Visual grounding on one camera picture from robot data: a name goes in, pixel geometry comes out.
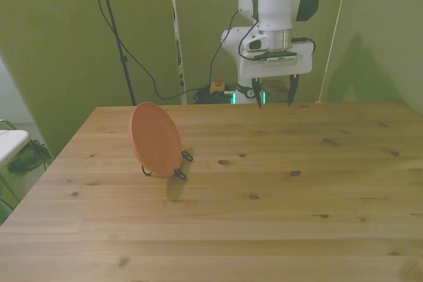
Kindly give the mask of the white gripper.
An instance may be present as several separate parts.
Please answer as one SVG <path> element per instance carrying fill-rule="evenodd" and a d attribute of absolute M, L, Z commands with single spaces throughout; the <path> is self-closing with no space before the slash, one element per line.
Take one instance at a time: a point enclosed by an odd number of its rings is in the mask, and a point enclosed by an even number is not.
<path fill-rule="evenodd" d="M 250 61 L 240 58 L 240 77 L 252 79 L 252 89 L 259 108 L 262 107 L 260 78 L 290 75 L 288 106 L 291 106 L 299 86 L 299 75 L 311 72 L 313 68 L 312 42 L 294 43 L 288 52 L 296 53 L 296 55 L 270 57 L 264 61 Z"/>

